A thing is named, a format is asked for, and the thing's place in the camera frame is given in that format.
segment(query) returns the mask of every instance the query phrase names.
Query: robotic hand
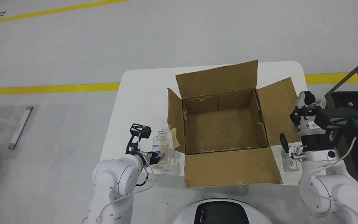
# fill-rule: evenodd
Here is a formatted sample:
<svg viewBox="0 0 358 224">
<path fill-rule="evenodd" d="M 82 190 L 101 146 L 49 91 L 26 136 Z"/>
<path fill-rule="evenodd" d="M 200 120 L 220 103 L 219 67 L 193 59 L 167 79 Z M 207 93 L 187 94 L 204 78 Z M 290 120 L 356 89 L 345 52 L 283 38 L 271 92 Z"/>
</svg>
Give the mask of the robotic hand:
<svg viewBox="0 0 358 224">
<path fill-rule="evenodd" d="M 133 124 L 130 128 L 132 137 L 127 145 L 126 155 L 119 160 L 103 160 L 96 166 L 92 173 L 95 195 L 89 206 L 88 224 L 131 222 L 133 194 L 153 186 L 133 193 L 136 186 L 142 186 L 148 180 L 147 172 L 144 183 L 137 184 L 139 174 L 143 169 L 147 171 L 149 165 L 157 164 L 164 158 L 164 153 L 141 151 L 139 141 L 142 138 L 149 138 L 151 132 L 148 126 Z"/>
<path fill-rule="evenodd" d="M 295 131 L 301 137 L 302 150 L 291 158 L 302 161 L 298 187 L 303 203 L 315 213 L 336 212 L 346 223 L 358 223 L 358 183 L 346 170 L 335 150 L 344 132 L 357 133 L 358 111 L 353 108 L 325 109 L 325 99 L 311 92 L 301 92 L 290 115 Z M 284 134 L 282 147 L 289 153 Z"/>
</svg>

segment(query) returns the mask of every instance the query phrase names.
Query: wire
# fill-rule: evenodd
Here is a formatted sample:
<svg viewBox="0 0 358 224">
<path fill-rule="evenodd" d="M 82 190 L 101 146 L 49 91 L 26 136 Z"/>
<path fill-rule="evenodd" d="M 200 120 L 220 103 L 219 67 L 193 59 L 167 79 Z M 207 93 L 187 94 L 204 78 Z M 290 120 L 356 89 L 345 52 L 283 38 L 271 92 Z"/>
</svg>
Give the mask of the wire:
<svg viewBox="0 0 358 224">
<path fill-rule="evenodd" d="M 144 170 L 145 170 L 145 172 L 147 173 L 147 176 L 145 177 L 145 180 L 143 181 L 143 183 L 141 183 L 141 184 L 136 184 L 135 186 L 143 186 L 144 184 L 146 184 L 146 182 L 147 182 L 147 180 L 148 180 L 148 178 L 149 178 L 149 173 L 148 173 L 148 171 L 147 171 L 147 168 L 144 166 Z"/>
<path fill-rule="evenodd" d="M 83 222 L 84 222 L 87 218 L 88 218 L 88 216 L 86 216 L 86 217 L 82 220 L 81 224 L 83 224 Z"/>
<path fill-rule="evenodd" d="M 355 211 L 354 211 L 352 208 L 350 208 L 349 206 L 347 206 L 347 205 L 345 205 L 345 204 L 343 204 L 343 203 L 341 203 L 341 202 L 338 202 L 338 201 L 335 200 L 335 199 L 327 198 L 327 197 L 321 196 L 321 195 L 319 195 L 319 194 L 316 194 L 315 192 L 312 192 L 312 191 L 307 187 L 307 182 L 308 182 L 308 180 L 311 179 L 312 176 L 314 176 L 315 174 L 317 174 L 317 173 L 319 173 L 319 172 L 321 172 L 321 171 L 323 171 L 323 170 L 326 170 L 326 169 L 328 169 L 328 168 L 334 166 L 335 164 L 339 163 L 339 162 L 342 161 L 344 158 L 346 158 L 346 157 L 348 156 L 348 154 L 352 151 L 352 148 L 353 148 L 354 143 L 356 142 L 356 139 L 357 139 L 357 137 L 354 137 L 354 138 L 353 138 L 353 141 L 352 141 L 352 143 L 351 143 L 351 146 L 349 147 L 348 151 L 346 152 L 346 154 L 345 154 L 343 157 L 341 157 L 341 158 L 340 158 L 339 160 L 337 160 L 336 162 L 333 162 L 333 163 L 331 163 L 331 164 L 328 164 L 327 166 L 324 166 L 324 167 L 322 167 L 321 169 L 319 169 L 319 170 L 317 170 L 316 172 L 314 172 L 314 173 L 312 173 L 311 175 L 309 175 L 308 178 L 306 179 L 306 181 L 304 182 L 304 186 L 306 187 L 306 189 L 308 190 L 308 192 L 310 192 L 311 194 L 313 194 L 313 195 L 315 195 L 315 196 L 317 196 L 317 197 L 320 197 L 320 198 L 329 200 L 329 201 L 331 201 L 331 202 L 335 202 L 335 203 L 338 204 L 339 206 L 348 208 L 349 210 L 353 211 L 356 215 L 358 215 L 358 213 L 355 212 Z"/>
<path fill-rule="evenodd" d="M 142 150 L 140 149 L 139 140 L 138 140 L 138 149 L 139 149 L 140 153 L 143 155 L 144 153 L 143 153 Z M 148 162 L 147 158 L 145 158 L 145 156 L 143 156 L 143 158 L 144 158 L 145 162 L 148 164 L 148 166 L 149 166 L 149 168 L 150 168 L 150 170 L 151 170 L 151 172 L 152 172 L 152 175 L 153 175 L 153 181 L 152 181 L 151 186 L 148 187 L 148 188 L 146 188 L 146 189 L 144 189 L 144 190 L 139 190 L 139 191 L 137 191 L 137 192 L 128 194 L 128 195 L 123 196 L 123 197 L 121 197 L 121 198 L 119 198 L 119 199 L 117 199 L 117 200 L 114 200 L 114 201 L 111 202 L 111 203 L 106 204 L 106 205 L 103 207 L 103 209 L 101 210 L 100 216 L 98 217 L 98 220 L 102 220 L 103 211 L 105 210 L 105 208 L 107 208 L 107 207 L 110 206 L 111 204 L 116 203 L 116 202 L 119 202 L 120 200 L 123 200 L 123 199 L 125 199 L 125 198 L 127 198 L 127 197 L 130 197 L 130 196 L 134 195 L 134 194 L 138 194 L 138 193 L 144 192 L 144 191 L 149 190 L 150 188 L 152 188 L 152 186 L 154 185 L 154 182 L 156 181 L 156 176 L 155 176 L 154 171 L 153 171 L 153 169 L 152 169 L 152 166 L 151 166 L 150 163 Z"/>
</svg>

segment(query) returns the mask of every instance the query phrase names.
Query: cardboard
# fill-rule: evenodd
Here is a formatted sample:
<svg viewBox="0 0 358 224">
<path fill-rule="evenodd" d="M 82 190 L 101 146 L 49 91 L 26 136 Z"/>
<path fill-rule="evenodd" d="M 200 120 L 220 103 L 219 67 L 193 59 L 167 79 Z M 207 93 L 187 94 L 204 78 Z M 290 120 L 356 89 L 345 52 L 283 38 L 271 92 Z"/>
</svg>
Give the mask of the cardboard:
<svg viewBox="0 0 358 224">
<path fill-rule="evenodd" d="M 281 183 L 270 148 L 280 133 L 299 141 L 289 118 L 291 79 L 256 89 L 258 61 L 176 76 L 168 89 L 168 125 L 185 154 L 185 182 L 200 186 Z"/>
</svg>

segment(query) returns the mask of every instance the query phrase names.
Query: white table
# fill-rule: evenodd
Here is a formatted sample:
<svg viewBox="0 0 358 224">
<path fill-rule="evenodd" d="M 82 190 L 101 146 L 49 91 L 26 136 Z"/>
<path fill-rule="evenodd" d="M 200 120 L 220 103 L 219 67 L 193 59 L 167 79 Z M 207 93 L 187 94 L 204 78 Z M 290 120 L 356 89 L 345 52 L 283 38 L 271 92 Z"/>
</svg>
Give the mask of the white table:
<svg viewBox="0 0 358 224">
<path fill-rule="evenodd" d="M 150 138 L 142 139 L 140 142 L 143 151 L 150 151 L 153 137 L 157 135 L 157 131 L 163 127 L 167 128 L 167 88 L 171 88 L 180 96 L 175 75 L 215 67 L 220 66 L 142 69 L 125 72 L 117 93 L 100 160 L 117 159 L 125 154 L 126 146 L 131 137 L 129 129 L 133 123 L 147 125 L 152 128 Z M 257 88 L 288 77 L 291 77 L 297 95 L 301 91 L 307 91 L 303 68 L 297 62 L 259 63 Z M 168 139 L 171 141 L 170 133 L 168 133 Z M 300 164 L 300 171 L 284 172 L 281 147 L 272 146 L 271 148 L 283 183 L 297 185 L 302 174 Z M 175 151 L 173 156 L 176 163 L 175 169 L 172 171 L 154 169 L 154 172 L 156 174 L 184 176 L 184 155 Z"/>
</svg>

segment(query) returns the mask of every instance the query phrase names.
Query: yellow stripe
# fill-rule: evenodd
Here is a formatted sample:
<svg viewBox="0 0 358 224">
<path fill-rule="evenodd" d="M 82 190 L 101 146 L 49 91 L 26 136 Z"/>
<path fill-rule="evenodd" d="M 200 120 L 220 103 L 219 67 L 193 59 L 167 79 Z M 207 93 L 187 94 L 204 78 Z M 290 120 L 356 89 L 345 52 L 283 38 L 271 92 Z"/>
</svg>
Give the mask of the yellow stripe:
<svg viewBox="0 0 358 224">
<path fill-rule="evenodd" d="M 113 82 L 113 83 L 97 83 L 97 84 L 83 84 L 83 85 L 0 88 L 0 95 L 117 91 L 119 89 L 119 85 L 120 85 L 119 82 Z"/>
<path fill-rule="evenodd" d="M 347 74 L 348 73 L 306 74 L 305 77 L 307 85 L 337 84 Z M 358 75 L 351 77 L 347 83 L 358 83 Z M 0 95 L 118 91 L 119 86 L 119 82 L 110 82 L 81 85 L 13 87 L 0 88 Z"/>
<path fill-rule="evenodd" d="M 68 11 L 73 11 L 73 10 L 82 10 L 84 8 L 105 6 L 105 5 L 108 5 L 108 4 L 116 4 L 116 3 L 128 2 L 128 1 L 130 1 L 130 0 L 104 0 L 104 1 L 101 1 L 101 2 L 92 2 L 92 3 L 88 3 L 88 4 L 79 4 L 77 6 L 55 8 L 53 10 L 45 10 L 45 11 L 41 11 L 41 12 L 32 12 L 32 13 L 18 15 L 18 16 L 10 16 L 10 17 L 5 17 L 5 18 L 0 18 L 0 22 L 7 22 L 7 21 L 11 21 L 11 20 L 19 20 L 19 19 L 22 19 L 22 18 L 43 16 L 43 15 L 49 15 L 49 14 L 54 14 L 54 13 L 60 13 L 60 12 L 68 12 Z"/>
<path fill-rule="evenodd" d="M 329 73 L 329 74 L 306 74 L 307 85 L 321 85 L 321 84 L 337 84 L 348 73 Z M 358 83 L 358 75 L 352 76 L 346 83 Z"/>
</svg>

